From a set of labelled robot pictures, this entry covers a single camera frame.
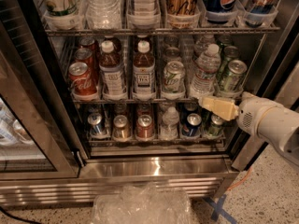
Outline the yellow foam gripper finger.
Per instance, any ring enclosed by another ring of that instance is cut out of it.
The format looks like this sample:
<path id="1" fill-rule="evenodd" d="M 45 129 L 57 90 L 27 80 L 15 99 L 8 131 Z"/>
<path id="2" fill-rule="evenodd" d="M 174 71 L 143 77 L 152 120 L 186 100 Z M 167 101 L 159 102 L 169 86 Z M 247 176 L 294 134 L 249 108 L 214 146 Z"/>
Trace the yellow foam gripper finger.
<path id="1" fill-rule="evenodd" d="M 198 104 L 226 121 L 235 119 L 238 116 L 238 106 L 233 99 L 203 96 L 198 99 Z"/>

